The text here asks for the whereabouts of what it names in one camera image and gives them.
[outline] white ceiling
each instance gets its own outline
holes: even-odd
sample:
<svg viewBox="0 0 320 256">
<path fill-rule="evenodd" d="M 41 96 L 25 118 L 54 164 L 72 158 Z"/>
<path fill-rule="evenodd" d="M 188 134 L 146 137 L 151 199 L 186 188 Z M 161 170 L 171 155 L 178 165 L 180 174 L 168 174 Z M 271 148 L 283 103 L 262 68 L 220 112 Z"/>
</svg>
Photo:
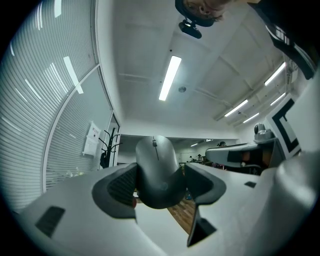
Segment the white ceiling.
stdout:
<svg viewBox="0 0 320 256">
<path fill-rule="evenodd" d="M 194 113 L 237 126 L 267 111 L 285 91 L 285 72 L 264 86 L 283 56 L 247 4 L 234 4 L 212 27 L 199 27 L 202 39 L 195 39 L 179 30 L 183 17 L 174 0 L 115 2 L 116 72 L 127 116 L 138 119 L 143 112 L 172 119 Z M 182 58 L 181 65 L 166 101 L 160 101 L 172 55 Z M 178 92 L 180 86 L 185 93 Z M 245 99 L 242 114 L 222 118 Z"/>
</svg>

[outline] security camera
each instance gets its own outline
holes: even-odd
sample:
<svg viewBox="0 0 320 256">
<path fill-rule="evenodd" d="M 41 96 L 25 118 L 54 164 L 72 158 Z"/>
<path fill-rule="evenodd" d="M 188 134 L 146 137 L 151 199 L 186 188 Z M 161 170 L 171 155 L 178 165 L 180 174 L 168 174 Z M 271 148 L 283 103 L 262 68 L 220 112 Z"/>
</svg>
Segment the security camera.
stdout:
<svg viewBox="0 0 320 256">
<path fill-rule="evenodd" d="M 184 19 L 182 22 L 179 23 L 179 28 L 183 33 L 188 34 L 194 38 L 197 38 L 197 39 L 202 38 L 202 34 L 196 28 L 195 22 L 190 23 L 186 19 Z"/>
</svg>

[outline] paper sign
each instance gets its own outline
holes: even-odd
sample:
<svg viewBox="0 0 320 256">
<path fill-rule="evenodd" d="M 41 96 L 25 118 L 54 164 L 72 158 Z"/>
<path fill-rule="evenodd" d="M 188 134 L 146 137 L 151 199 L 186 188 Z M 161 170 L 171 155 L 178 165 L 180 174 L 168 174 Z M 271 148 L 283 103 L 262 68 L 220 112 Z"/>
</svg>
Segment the paper sign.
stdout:
<svg viewBox="0 0 320 256">
<path fill-rule="evenodd" d="M 87 137 L 98 142 L 100 132 L 101 130 L 95 125 L 94 122 L 92 122 Z"/>
<path fill-rule="evenodd" d="M 86 136 L 84 150 L 82 152 L 83 155 L 96 155 L 100 132 L 101 130 L 95 125 L 94 122 L 92 122 L 88 135 Z"/>
</svg>

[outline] window blind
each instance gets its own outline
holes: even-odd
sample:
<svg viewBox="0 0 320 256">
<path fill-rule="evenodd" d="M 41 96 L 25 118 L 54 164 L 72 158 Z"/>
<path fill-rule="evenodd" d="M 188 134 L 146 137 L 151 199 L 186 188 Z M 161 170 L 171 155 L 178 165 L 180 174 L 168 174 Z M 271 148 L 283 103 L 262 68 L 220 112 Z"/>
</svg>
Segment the window blind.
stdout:
<svg viewBox="0 0 320 256">
<path fill-rule="evenodd" d="M 83 155 L 91 123 L 101 129 L 104 141 L 113 111 L 104 90 L 99 69 L 84 80 L 83 93 L 75 93 L 54 130 L 46 167 L 46 188 L 64 179 L 100 169 L 103 143 L 99 141 L 96 154 Z"/>
<path fill-rule="evenodd" d="M 0 67 L 0 181 L 13 211 L 41 195 L 48 133 L 74 81 L 97 64 L 94 0 L 40 3 L 12 39 Z"/>
</svg>

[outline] wooden floor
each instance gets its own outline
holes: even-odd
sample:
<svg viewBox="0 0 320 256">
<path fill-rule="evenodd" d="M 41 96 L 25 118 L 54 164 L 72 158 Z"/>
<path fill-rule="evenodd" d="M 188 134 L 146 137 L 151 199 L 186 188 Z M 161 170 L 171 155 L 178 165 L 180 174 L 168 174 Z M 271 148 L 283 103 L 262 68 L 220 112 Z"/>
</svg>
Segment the wooden floor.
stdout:
<svg viewBox="0 0 320 256">
<path fill-rule="evenodd" d="M 168 211 L 174 217 L 176 222 L 190 235 L 192 221 L 194 219 L 196 210 L 195 202 L 191 200 L 187 200 L 183 198 L 183 200 L 177 205 L 168 208 Z"/>
</svg>

